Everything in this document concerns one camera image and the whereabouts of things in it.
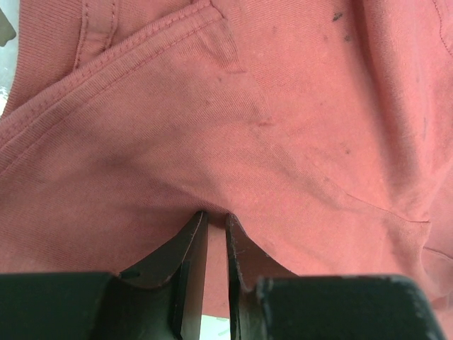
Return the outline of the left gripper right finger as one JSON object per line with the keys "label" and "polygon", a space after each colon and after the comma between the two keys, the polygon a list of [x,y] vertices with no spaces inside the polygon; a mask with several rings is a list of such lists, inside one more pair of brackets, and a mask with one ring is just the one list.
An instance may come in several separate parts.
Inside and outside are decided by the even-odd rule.
{"label": "left gripper right finger", "polygon": [[256,285],[276,268],[276,262],[246,234],[237,216],[226,219],[229,267],[229,313],[232,339],[264,339],[263,313]]}

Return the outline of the red t shirt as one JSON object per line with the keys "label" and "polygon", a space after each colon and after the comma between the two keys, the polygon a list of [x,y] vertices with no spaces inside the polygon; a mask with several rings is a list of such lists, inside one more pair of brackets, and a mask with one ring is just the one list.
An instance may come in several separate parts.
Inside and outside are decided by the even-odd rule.
{"label": "red t shirt", "polygon": [[1,271],[112,271],[212,214],[299,275],[400,273],[452,325],[451,1],[22,1]]}

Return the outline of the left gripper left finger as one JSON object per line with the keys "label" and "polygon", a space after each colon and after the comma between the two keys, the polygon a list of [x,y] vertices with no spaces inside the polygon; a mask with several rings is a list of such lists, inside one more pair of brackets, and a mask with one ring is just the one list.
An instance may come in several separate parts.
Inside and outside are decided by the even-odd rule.
{"label": "left gripper left finger", "polygon": [[207,227],[207,213],[196,212],[176,236],[120,273],[138,303],[140,339],[200,337]]}

